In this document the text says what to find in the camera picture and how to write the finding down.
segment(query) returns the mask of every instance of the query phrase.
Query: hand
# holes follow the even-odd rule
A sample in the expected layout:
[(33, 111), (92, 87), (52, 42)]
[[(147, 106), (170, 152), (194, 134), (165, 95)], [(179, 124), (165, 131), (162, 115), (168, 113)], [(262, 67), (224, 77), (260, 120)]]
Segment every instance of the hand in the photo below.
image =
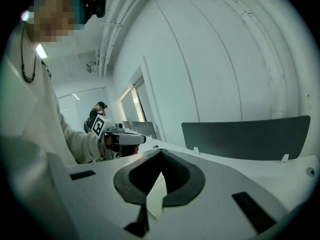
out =
[[(112, 146), (112, 144), (117, 144), (117, 143), (119, 143), (119, 138), (120, 138), (120, 137), (117, 136), (117, 137), (116, 137), (116, 141), (115, 141), (115, 140), (113, 141), (111, 135), (106, 135), (106, 136), (104, 136), (104, 144), (105, 144), (105, 146), (106, 146), (107, 148), (110, 148), (110, 147)], [(138, 154), (138, 152), (139, 152), (139, 147), (136, 146), (136, 147), (134, 148), (133, 155)]]

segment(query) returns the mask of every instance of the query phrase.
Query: white wall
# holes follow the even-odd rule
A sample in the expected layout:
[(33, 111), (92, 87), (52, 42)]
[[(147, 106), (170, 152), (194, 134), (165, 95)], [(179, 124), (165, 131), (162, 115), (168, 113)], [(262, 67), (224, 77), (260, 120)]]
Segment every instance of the white wall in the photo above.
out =
[[(180, 146), (185, 145), (183, 122), (315, 115), (319, 101), (314, 99), (312, 106), (311, 95), (305, 95), (307, 101), (304, 93), (319, 86), (318, 80), (308, 81), (315, 75), (316, 56), (294, 55), (297, 51), (282, 33), (285, 16), (279, 24), (270, 9), (283, 0), (260, 1), (150, 0), (130, 27), (114, 65), (114, 103), (141, 69), (163, 140)], [(297, 31), (300, 42), (312, 45), (305, 28)], [(297, 42), (288, 38), (292, 45)], [(302, 156), (318, 154), (319, 133), (313, 126), (310, 132), (314, 135), (308, 136)]]
[(151, 0), (114, 67), (117, 95), (139, 67), (157, 105), (151, 105), (159, 112), (157, 125), (170, 143), (185, 145), (183, 122), (271, 117), (270, 83), (258, 45), (223, 0)]

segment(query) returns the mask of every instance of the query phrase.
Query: ceiling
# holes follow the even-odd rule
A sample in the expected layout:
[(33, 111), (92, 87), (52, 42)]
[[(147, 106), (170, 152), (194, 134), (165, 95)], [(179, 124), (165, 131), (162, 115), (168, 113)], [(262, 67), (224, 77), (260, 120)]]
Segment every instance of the ceiling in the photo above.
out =
[[(112, 0), (107, 0), (107, 11)], [(97, 78), (94, 73), (86, 71), (88, 62), (95, 61), (95, 51), (100, 45), (104, 18), (93, 15), (81, 30), (65, 36), (56, 43), (45, 43), (47, 58), (44, 62), (52, 73), (54, 86), (74, 80)]]

